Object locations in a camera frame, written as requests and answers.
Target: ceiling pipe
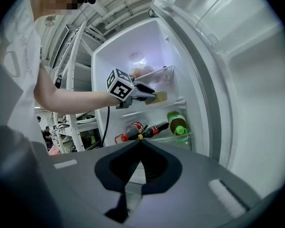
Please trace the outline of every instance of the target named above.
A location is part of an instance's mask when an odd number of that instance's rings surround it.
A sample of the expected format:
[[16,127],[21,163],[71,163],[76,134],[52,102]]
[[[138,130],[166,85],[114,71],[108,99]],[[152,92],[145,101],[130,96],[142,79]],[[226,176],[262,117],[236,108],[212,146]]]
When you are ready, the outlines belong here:
[[99,19],[95,19],[92,23],[93,26],[97,26],[100,23],[102,23],[104,20],[106,20],[107,18],[113,16],[114,14],[120,12],[121,10],[128,8],[129,6],[136,4],[140,1],[143,0],[128,0],[126,2],[124,2],[122,5],[119,5],[118,7],[116,7],[115,9],[113,9],[112,11],[110,11],[109,13],[107,13],[105,16],[103,16],[102,18]]
[[111,29],[109,29],[108,31],[106,31],[106,32],[104,33],[104,36],[106,36],[107,34],[109,34],[112,30],[116,29],[118,26],[124,24],[125,22],[128,22],[129,20],[131,20],[131,19],[133,19],[133,18],[135,18],[135,17],[137,17],[137,16],[140,16],[140,15],[142,15],[142,14],[144,14],[144,13],[147,13],[147,12],[148,12],[148,9],[146,9],[146,10],[144,10],[144,11],[141,11],[141,12],[139,12],[139,13],[133,14],[131,17],[126,18],[125,20],[123,20],[123,21],[121,21],[120,23],[118,23],[117,25],[115,25],[113,28],[111,28]]
[[141,6],[136,7],[135,9],[130,9],[128,12],[124,13],[123,15],[118,17],[117,19],[113,20],[110,24],[106,25],[105,29],[109,30],[109,29],[113,28],[115,25],[117,25],[118,23],[120,23],[121,21],[125,20],[126,18],[131,17],[138,12],[146,10],[149,7],[150,7],[150,4],[146,3],[146,4],[143,4]]

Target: metal shelving rack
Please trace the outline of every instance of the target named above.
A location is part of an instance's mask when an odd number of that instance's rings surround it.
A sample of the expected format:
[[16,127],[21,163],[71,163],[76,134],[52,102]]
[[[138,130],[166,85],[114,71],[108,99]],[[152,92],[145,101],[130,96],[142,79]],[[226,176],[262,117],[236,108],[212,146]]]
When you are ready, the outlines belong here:
[[[85,21],[70,41],[56,69],[54,80],[56,80],[59,75],[62,75],[61,88],[65,87],[65,89],[71,91],[92,90],[91,67],[84,65],[84,63],[87,61],[91,63],[91,58],[88,59],[88,57],[92,56],[93,49],[95,50],[102,44],[100,41],[105,42],[105,39],[86,27]],[[78,52],[80,52],[80,55],[85,54],[85,57],[77,57]],[[54,125],[58,125],[57,113],[50,113],[50,117],[52,114]],[[62,134],[72,137],[78,152],[84,151],[85,148],[80,137],[80,132],[97,129],[97,122],[77,124],[76,115],[66,115],[66,117],[70,126],[67,128],[56,129],[54,131],[57,147],[62,153],[66,153],[60,136]]]

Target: green bottle cap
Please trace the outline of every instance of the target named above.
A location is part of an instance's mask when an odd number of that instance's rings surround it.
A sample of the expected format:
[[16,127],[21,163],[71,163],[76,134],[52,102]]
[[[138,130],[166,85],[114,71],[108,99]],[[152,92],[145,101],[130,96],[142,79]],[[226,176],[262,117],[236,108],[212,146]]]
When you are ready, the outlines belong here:
[[179,135],[183,135],[185,133],[185,128],[183,126],[177,126],[175,132]]

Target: cable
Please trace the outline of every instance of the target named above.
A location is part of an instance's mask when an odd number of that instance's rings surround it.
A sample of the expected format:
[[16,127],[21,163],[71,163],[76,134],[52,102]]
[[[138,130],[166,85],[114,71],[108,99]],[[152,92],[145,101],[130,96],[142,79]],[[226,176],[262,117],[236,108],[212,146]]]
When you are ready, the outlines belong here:
[[81,10],[81,12],[83,13],[83,15],[86,17],[87,22],[89,21],[89,19],[87,18],[86,14],[82,11],[81,7],[79,7],[79,9]]
[[106,125],[105,125],[104,137],[103,137],[103,139],[102,139],[102,141],[101,141],[100,148],[102,148],[102,147],[104,146],[106,131],[108,130],[108,126],[109,126],[109,119],[110,119],[110,107],[108,106],[108,116],[107,116],[107,118],[106,118]]

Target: refrigerator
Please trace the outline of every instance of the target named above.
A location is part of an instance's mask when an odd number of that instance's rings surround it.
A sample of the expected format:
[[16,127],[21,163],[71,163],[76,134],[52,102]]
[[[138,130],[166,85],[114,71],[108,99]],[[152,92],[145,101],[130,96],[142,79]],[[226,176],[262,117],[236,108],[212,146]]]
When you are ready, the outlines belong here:
[[[158,124],[178,111],[190,139],[177,143],[167,129],[150,141],[212,158],[260,197],[280,188],[285,181],[285,29],[268,2],[153,0],[149,15],[93,52],[92,90],[106,91],[112,69],[129,73],[133,57],[140,55],[155,70],[141,81],[166,91],[168,99],[111,107],[104,145],[115,145],[114,138],[134,121]],[[103,136],[107,108],[95,114]],[[133,182],[143,183],[142,169]]]

